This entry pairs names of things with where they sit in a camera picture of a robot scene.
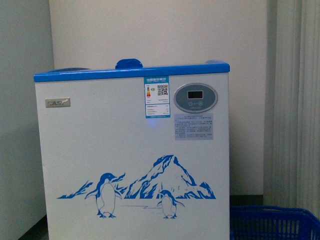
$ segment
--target oval control panel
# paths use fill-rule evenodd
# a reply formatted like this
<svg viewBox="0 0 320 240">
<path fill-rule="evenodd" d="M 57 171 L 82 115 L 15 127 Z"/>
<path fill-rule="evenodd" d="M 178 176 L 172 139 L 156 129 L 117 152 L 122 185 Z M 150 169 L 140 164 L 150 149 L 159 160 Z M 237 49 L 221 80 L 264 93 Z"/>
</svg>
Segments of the oval control panel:
<svg viewBox="0 0 320 240">
<path fill-rule="evenodd" d="M 218 101 L 217 92 L 203 83 L 189 83 L 177 89 L 174 104 L 187 113 L 202 113 L 211 109 Z"/>
</svg>

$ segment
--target blue lid handle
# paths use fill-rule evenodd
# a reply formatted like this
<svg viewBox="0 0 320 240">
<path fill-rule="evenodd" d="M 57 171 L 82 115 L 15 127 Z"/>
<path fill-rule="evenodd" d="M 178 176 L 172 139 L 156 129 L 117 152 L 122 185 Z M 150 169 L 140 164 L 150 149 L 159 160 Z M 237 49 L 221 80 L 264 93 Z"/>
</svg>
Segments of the blue lid handle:
<svg viewBox="0 0 320 240">
<path fill-rule="evenodd" d="M 135 58 L 122 59 L 115 65 L 115 69 L 135 69 L 143 68 L 142 63 Z"/>
</svg>

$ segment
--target penguin decal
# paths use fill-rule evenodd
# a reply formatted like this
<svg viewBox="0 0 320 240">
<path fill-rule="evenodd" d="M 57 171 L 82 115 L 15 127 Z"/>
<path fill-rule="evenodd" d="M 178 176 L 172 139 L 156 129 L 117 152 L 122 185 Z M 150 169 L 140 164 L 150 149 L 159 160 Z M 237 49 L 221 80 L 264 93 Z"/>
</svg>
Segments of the penguin decal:
<svg viewBox="0 0 320 240">
<path fill-rule="evenodd" d="M 177 217 L 177 204 L 180 204 L 181 206 L 183 203 L 177 201 L 175 197 L 171 194 L 168 190 L 162 190 L 160 194 L 163 195 L 161 201 L 157 204 L 157 207 L 161 205 L 162 211 L 164 214 L 164 219 L 175 219 Z"/>
<path fill-rule="evenodd" d="M 106 218 L 105 214 L 109 214 L 109 218 L 115 218 L 113 215 L 116 207 L 116 197 L 122 199 L 121 193 L 115 190 L 111 185 L 111 180 L 116 178 L 112 173 L 104 173 L 100 177 L 100 181 L 96 185 L 95 190 L 89 192 L 84 199 L 95 196 L 95 203 L 98 208 L 97 215 L 100 218 Z"/>
</svg>

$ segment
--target blue graphic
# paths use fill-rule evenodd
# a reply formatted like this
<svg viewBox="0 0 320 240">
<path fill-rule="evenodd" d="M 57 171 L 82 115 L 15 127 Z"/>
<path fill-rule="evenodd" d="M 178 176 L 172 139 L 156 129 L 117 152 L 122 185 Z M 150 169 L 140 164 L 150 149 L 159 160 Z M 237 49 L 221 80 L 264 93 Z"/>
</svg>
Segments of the blue graphic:
<svg viewBox="0 0 320 240">
<path fill-rule="evenodd" d="M 169 190 L 176 199 L 216 199 L 210 186 L 197 185 L 174 155 L 160 157 L 151 170 L 128 187 L 125 199 L 159 199 L 162 190 Z"/>
<path fill-rule="evenodd" d="M 122 199 L 121 193 L 112 186 L 113 181 L 120 181 L 123 177 L 114 176 L 112 173 L 105 173 L 100 177 L 100 181 L 96 185 L 95 190 L 89 192 L 84 199 L 95 196 L 95 204 L 98 208 L 97 215 L 100 218 L 106 218 L 105 214 L 109 214 L 109 218 L 115 218 L 113 215 L 116 207 L 116 197 Z"/>
<path fill-rule="evenodd" d="M 162 190 L 159 194 L 163 195 L 163 197 L 157 204 L 157 207 L 161 205 L 164 219 L 175 219 L 177 217 L 177 204 L 183 207 L 185 205 L 182 202 L 177 201 L 168 190 Z"/>
<path fill-rule="evenodd" d="M 58 199 L 72 199 L 86 194 L 84 199 L 95 197 L 97 215 L 100 218 L 115 218 L 116 197 L 120 199 L 160 199 L 157 206 L 123 205 L 121 207 L 143 207 L 144 209 L 162 209 L 165 219 L 177 217 L 177 205 L 185 206 L 177 199 L 216 199 L 213 191 L 206 182 L 200 185 L 179 163 L 174 155 L 158 158 L 150 171 L 135 180 L 129 186 L 120 186 L 125 173 L 119 177 L 107 172 L 101 175 L 94 190 L 89 193 L 86 189 L 93 183 L 87 181 L 78 191 L 62 195 Z"/>
<path fill-rule="evenodd" d="M 69 195 L 62 195 L 60 197 L 58 197 L 58 199 L 72 199 L 75 196 L 81 195 L 81 194 L 86 194 L 85 190 L 86 188 L 90 187 L 92 185 L 92 182 L 86 181 L 86 183 L 80 187 L 80 189 L 78 191 L 76 191 L 75 193 L 71 193 Z"/>
</svg>

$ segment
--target product information label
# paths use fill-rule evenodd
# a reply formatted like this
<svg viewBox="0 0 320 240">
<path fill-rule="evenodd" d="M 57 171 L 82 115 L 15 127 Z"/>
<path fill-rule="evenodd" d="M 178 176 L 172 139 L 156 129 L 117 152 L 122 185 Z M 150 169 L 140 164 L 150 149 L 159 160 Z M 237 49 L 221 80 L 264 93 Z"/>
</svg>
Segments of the product information label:
<svg viewBox="0 0 320 240">
<path fill-rule="evenodd" d="M 144 77 L 146 118 L 170 118 L 169 76 Z"/>
<path fill-rule="evenodd" d="M 175 140 L 213 140 L 213 114 L 175 114 Z"/>
</svg>

